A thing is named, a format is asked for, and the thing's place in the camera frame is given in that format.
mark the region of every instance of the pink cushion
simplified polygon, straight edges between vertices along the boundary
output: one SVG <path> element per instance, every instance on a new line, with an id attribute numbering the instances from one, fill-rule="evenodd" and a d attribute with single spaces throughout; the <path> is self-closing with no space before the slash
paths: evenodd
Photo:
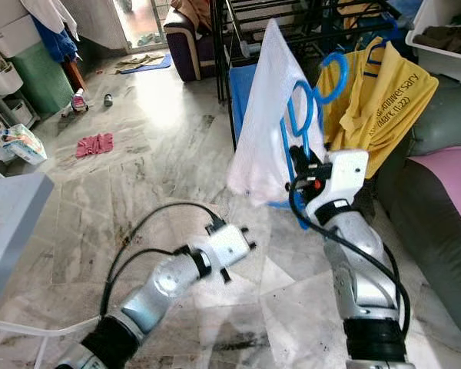
<path id="1" fill-rule="evenodd" d="M 461 215 L 461 147 L 444 148 L 424 156 L 413 156 L 442 182 L 449 198 Z"/>

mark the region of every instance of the small toy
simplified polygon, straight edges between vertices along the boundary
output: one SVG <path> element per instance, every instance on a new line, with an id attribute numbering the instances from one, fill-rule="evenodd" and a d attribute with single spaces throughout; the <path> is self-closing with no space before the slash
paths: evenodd
<path id="1" fill-rule="evenodd" d="M 70 105 L 73 111 L 89 110 L 89 105 L 87 105 L 87 102 L 84 99 L 83 88 L 79 88 L 78 91 L 75 92 L 75 95 L 71 97 Z"/>

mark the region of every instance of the blue mat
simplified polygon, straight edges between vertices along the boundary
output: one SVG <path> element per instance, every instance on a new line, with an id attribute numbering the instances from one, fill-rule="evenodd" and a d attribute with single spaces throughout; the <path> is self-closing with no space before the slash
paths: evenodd
<path id="1" fill-rule="evenodd" d="M 230 93 L 232 94 L 232 115 L 234 121 L 234 134 L 236 142 L 239 141 L 240 131 L 243 127 L 244 114 L 246 113 L 247 100 L 253 84 L 256 64 L 245 67 L 235 67 L 229 70 Z"/>
<path id="2" fill-rule="evenodd" d="M 127 75 L 129 73 L 135 73 L 136 71 L 151 71 L 152 69 L 162 69 L 162 68 L 169 68 L 172 63 L 171 54 L 166 54 L 164 59 L 162 59 L 161 63 L 158 65 L 145 65 L 143 67 L 138 67 L 135 69 L 128 69 L 127 71 L 121 71 L 122 75 Z"/>

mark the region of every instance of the blue clothes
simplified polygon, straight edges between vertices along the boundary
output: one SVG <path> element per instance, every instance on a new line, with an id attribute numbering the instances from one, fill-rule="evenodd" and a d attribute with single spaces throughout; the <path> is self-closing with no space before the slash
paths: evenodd
<path id="1" fill-rule="evenodd" d="M 54 33 L 46 28 L 38 19 L 32 16 L 32 20 L 36 28 L 38 29 L 39 35 L 45 44 L 49 55 L 57 63 L 65 61 L 65 56 L 71 61 L 75 60 L 75 53 L 77 52 L 77 45 L 68 36 L 65 29 L 60 33 Z"/>

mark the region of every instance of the marble floor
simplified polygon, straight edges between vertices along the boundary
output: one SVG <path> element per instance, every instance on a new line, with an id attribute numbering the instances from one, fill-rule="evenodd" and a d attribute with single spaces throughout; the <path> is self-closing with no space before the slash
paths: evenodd
<path id="1" fill-rule="evenodd" d="M 35 126 L 49 159 L 38 168 L 12 169 L 46 172 L 55 189 L 7 285 L 0 319 L 55 329 L 94 317 L 125 233 L 159 204 L 199 201 L 248 226 L 258 248 L 230 269 L 232 283 L 224 285 L 217 276 L 178 299 L 128 366 L 344 367 L 345 336 L 322 238 L 302 231 L 289 211 L 253 208 L 226 189 L 233 148 L 214 79 L 185 84 L 174 66 L 113 75 L 114 62 L 106 61 L 104 73 L 88 79 L 89 112 L 55 115 Z M 102 104 L 106 93 L 114 98 L 110 108 Z M 99 132 L 113 133 L 114 150 L 76 159 L 77 140 Z M 174 249 L 204 234 L 207 222 L 199 209 L 168 210 L 154 218 L 132 251 L 148 245 Z M 378 204 L 373 226 L 393 249 L 412 300 L 409 359 L 418 369 L 461 369 L 461 333 Z M 134 263 L 115 288 L 113 305 L 142 284 L 159 260 L 147 256 Z M 53 367 L 83 334 L 50 341 L 43 367 Z M 0 335 L 0 368 L 33 367 L 39 344 L 34 337 Z"/>

